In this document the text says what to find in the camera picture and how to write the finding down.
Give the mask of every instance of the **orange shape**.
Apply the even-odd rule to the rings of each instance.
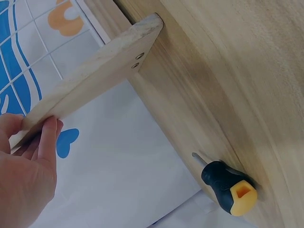
[[[57,0],[56,3],[60,4],[63,1],[64,0]],[[80,16],[73,20],[67,20],[65,18],[65,11],[70,7],[73,7],[73,5],[70,1],[67,1],[54,8],[47,18],[50,27],[54,30],[58,30],[60,34],[65,37],[71,37],[78,34],[84,25]]]

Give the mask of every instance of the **black and yellow handle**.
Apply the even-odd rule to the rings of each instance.
[[[201,173],[201,178],[211,186],[219,205],[231,215],[246,214],[257,201],[254,182],[246,174],[221,161],[209,163]]]

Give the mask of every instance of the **blue wavy stripe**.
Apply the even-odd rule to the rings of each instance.
[[[17,31],[18,28],[17,28],[17,23],[16,23],[15,6],[16,6],[16,5],[13,5],[13,18],[14,18],[14,27],[15,27],[15,31]],[[26,64],[27,67],[29,67],[29,63],[28,63],[27,59],[25,58],[25,56],[24,56],[24,54],[23,54],[23,51],[22,51],[22,49],[21,49],[21,47],[20,47],[20,44],[19,44],[18,33],[16,33],[16,43],[17,43],[17,48],[18,48],[18,50],[19,50],[19,53],[20,53],[21,56],[22,56],[22,59],[23,59],[24,63]],[[36,79],[36,77],[35,77],[35,75],[34,75],[34,72],[32,71],[31,68],[29,69],[29,72],[30,72],[30,75],[32,76],[33,81],[34,81],[34,83],[35,83],[35,86],[36,86],[36,88],[37,88],[39,100],[41,100],[41,99],[42,99],[42,95],[41,95],[41,90],[40,90],[38,81],[37,81],[37,79]]]

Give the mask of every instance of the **finger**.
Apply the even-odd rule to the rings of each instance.
[[[20,131],[22,120],[22,115],[5,113],[0,116],[0,129],[10,138]]]
[[[35,150],[39,146],[39,142],[40,142],[40,135],[37,135],[21,156],[26,158],[26,159],[31,160]]]
[[[0,151],[10,154],[9,138],[21,129],[23,117],[15,114],[0,116]]]
[[[39,146],[36,148],[36,150],[33,153],[33,156],[31,158],[32,161],[36,161],[38,158],[38,150],[39,150]]]
[[[53,174],[56,173],[56,132],[57,120],[52,116],[43,124],[37,156],[37,160],[46,168],[51,169]]]
[[[63,122],[61,122],[60,120],[57,120],[57,130],[56,130],[56,138],[57,138],[57,139],[58,139],[58,136],[60,135],[60,132],[61,132],[61,130],[62,130],[62,127],[63,127]],[[35,150],[35,152],[33,153],[32,161],[37,160],[37,158],[38,158],[38,149],[39,149],[39,146],[38,146],[38,148]]]
[[[12,154],[12,156],[21,156],[24,153],[24,151],[26,151],[28,149],[28,147],[29,147],[29,144],[25,144],[25,145],[21,146],[18,150],[16,150]]]
[[[60,135],[62,128],[63,128],[63,122],[61,120],[57,120],[56,139],[58,139],[58,136]]]

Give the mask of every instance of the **screw hole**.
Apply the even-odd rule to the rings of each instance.
[[[139,63],[135,63],[131,68],[134,69],[139,66]]]
[[[140,55],[138,55],[135,59],[138,60],[144,56],[144,52],[142,52]]]

